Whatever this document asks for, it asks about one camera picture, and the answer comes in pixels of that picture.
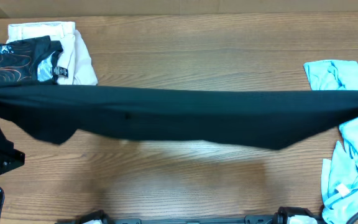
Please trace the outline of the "plain black t-shirt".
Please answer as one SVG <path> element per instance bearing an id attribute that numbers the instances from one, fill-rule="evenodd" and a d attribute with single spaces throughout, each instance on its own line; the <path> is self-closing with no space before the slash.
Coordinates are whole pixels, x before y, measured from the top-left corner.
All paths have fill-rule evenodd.
<path id="1" fill-rule="evenodd" d="M 0 118 L 62 144 L 79 129 L 133 141 L 280 150 L 358 117 L 357 90 L 188 91 L 0 83 Z"/>

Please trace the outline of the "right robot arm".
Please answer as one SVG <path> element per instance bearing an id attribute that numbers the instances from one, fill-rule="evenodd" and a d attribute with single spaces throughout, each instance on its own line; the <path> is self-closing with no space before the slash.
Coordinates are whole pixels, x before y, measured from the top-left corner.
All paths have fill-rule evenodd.
<path id="1" fill-rule="evenodd" d="M 358 221 L 358 212 L 352 216 L 347 224 L 353 224 Z M 272 224 L 290 224 L 290 223 L 324 223 L 322 219 L 315 217 L 309 210 L 298 207 L 280 207 L 271 221 Z"/>

